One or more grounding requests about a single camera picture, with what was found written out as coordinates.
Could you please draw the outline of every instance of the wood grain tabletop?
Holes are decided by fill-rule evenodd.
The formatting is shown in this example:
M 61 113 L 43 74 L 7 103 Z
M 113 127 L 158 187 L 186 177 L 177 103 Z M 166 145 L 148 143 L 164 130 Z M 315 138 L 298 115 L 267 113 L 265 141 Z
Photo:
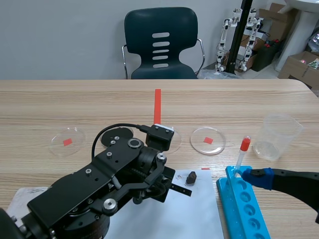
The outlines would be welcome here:
M 227 165 L 236 164 L 243 136 L 254 141 L 267 114 L 287 113 L 304 131 L 278 161 L 259 159 L 250 148 L 243 164 L 319 172 L 319 99 L 296 80 L 9 80 L 0 81 L 0 207 L 8 207 L 18 188 L 49 186 L 87 165 L 93 139 L 104 127 L 151 125 L 155 89 L 162 90 L 162 124 L 175 127 L 182 140 L 167 156 L 167 166 L 210 168 L 225 238 L 216 180 L 225 177 Z M 189 137 L 201 126 L 225 134 L 222 153 L 209 156 L 192 148 Z M 68 127 L 84 132 L 84 146 L 58 157 L 49 146 Z M 318 238 L 313 209 L 280 192 L 254 190 L 272 238 Z

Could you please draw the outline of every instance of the white sink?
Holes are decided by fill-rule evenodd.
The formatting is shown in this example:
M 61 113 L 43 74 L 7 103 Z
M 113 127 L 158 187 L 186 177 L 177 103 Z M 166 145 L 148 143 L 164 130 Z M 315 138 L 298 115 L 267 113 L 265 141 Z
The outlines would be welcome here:
M 281 71 L 288 56 L 303 52 L 319 20 L 319 0 L 285 0 L 285 2 L 287 5 L 279 11 L 280 13 L 296 8 L 301 11 L 301 14 L 294 32 L 275 65 L 276 71 Z
M 293 8 L 301 11 L 319 12 L 318 0 L 285 0 Z

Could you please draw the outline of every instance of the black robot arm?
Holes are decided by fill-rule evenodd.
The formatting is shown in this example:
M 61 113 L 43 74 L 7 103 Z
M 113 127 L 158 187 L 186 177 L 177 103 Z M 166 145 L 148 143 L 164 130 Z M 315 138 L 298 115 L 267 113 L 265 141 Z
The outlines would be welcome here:
M 283 169 L 247 169 L 242 178 L 259 188 L 289 194 L 312 207 L 317 213 L 319 224 L 319 173 L 295 172 Z
M 121 126 L 138 128 L 147 134 L 146 144 L 133 137 L 117 136 Z M 100 136 L 113 134 L 107 149 L 94 155 Z M 102 130 L 92 146 L 92 162 L 56 181 L 47 191 L 31 200 L 30 213 L 19 229 L 5 219 L 10 230 L 0 226 L 6 239 L 101 239 L 106 235 L 110 216 L 129 200 L 135 204 L 147 198 L 164 202 L 169 189 L 190 196 L 191 191 L 172 184 L 175 170 L 165 167 L 174 130 L 162 125 L 115 124 Z

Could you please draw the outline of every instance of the paper sheet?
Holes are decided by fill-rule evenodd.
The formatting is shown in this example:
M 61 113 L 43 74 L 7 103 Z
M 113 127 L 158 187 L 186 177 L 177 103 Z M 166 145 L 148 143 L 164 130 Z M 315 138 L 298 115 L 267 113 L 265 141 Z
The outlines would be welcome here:
M 129 201 L 111 217 L 105 239 L 223 239 L 213 182 L 209 170 L 195 170 L 194 185 L 186 186 L 190 170 L 177 170 L 173 183 L 192 190 L 191 197 L 173 190 L 165 203 L 147 199 L 135 205 Z M 21 188 L 7 213 L 19 220 L 28 213 L 27 202 L 45 187 Z

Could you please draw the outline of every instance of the black chair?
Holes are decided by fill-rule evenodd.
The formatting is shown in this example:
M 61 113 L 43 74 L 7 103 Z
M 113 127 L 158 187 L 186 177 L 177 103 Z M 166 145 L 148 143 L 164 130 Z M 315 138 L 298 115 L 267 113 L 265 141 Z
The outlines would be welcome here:
M 122 47 L 124 69 L 128 78 L 124 48 L 141 56 L 141 65 L 132 79 L 197 79 L 205 61 L 202 41 L 197 39 L 198 22 L 195 12 L 186 7 L 139 9 L 125 17 L 126 45 Z M 194 73 L 179 61 L 182 50 L 200 42 L 203 61 Z

